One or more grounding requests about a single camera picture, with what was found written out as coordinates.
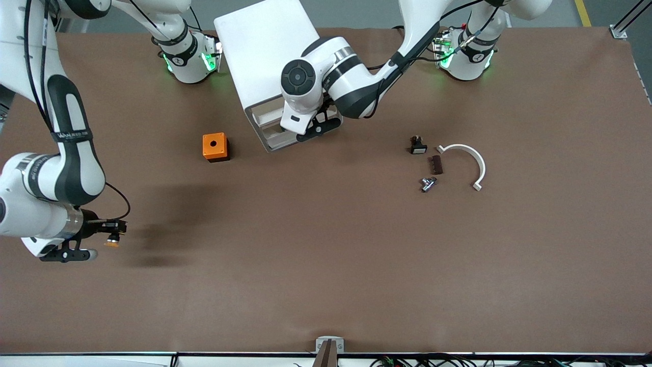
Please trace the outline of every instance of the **metal frame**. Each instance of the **metal frame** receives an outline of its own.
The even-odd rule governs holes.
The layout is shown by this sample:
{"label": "metal frame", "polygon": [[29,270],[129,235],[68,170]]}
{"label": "metal frame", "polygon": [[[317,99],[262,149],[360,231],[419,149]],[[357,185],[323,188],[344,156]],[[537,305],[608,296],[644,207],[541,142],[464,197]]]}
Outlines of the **metal frame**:
{"label": "metal frame", "polygon": [[650,5],[652,5],[652,0],[639,0],[639,2],[634,5],[634,7],[629,10],[629,12],[618,21],[618,23],[609,26],[612,36],[614,36],[615,39],[626,39],[627,32],[625,32],[625,30],[627,27],[643,14]]}

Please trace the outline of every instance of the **silver metal fitting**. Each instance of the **silver metal fitting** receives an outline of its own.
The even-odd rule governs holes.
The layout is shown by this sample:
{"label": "silver metal fitting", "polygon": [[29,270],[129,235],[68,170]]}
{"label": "silver metal fitting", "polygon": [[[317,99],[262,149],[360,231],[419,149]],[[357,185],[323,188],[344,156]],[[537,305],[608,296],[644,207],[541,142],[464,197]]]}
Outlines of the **silver metal fitting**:
{"label": "silver metal fitting", "polygon": [[423,187],[421,188],[421,191],[424,193],[427,193],[430,191],[430,189],[437,184],[437,179],[434,177],[431,178],[422,178],[421,183],[423,184]]}

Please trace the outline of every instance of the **yellow tape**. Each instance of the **yellow tape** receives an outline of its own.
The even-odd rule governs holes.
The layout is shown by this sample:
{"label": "yellow tape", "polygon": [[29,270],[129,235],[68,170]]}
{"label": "yellow tape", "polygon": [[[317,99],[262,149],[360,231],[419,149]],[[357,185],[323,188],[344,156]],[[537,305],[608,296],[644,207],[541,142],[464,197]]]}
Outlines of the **yellow tape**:
{"label": "yellow tape", "polygon": [[584,0],[575,0],[575,6],[577,7],[577,12],[580,13],[582,25],[584,27],[591,27],[591,20],[589,19],[589,13],[586,12]]}

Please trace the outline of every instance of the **table surface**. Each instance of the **table surface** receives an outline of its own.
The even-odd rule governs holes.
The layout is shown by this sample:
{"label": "table surface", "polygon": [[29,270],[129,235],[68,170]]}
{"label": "table surface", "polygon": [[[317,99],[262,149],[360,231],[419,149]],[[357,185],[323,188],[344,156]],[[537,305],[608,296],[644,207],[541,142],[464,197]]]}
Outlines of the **table surface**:
{"label": "table surface", "polygon": [[[344,35],[367,65],[395,30]],[[266,153],[228,73],[183,85],[147,35],[59,37],[108,181],[121,247],[42,263],[0,246],[0,351],[646,352],[652,343],[652,108],[606,28],[508,29],[459,82],[419,62],[370,120]],[[233,160],[207,163],[224,131]],[[410,155],[421,135],[427,155]],[[55,151],[14,103],[0,159]],[[442,144],[429,193],[426,156]],[[89,205],[124,210],[110,190]]]}

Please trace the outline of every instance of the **black round joint cap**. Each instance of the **black round joint cap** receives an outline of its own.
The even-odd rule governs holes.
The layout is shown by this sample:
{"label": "black round joint cap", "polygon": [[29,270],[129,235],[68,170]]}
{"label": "black round joint cap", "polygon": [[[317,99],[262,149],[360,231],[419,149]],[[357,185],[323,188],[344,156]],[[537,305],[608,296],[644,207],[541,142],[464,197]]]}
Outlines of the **black round joint cap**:
{"label": "black round joint cap", "polygon": [[304,95],[315,85],[315,69],[305,60],[292,60],[281,74],[281,87],[290,95]]}

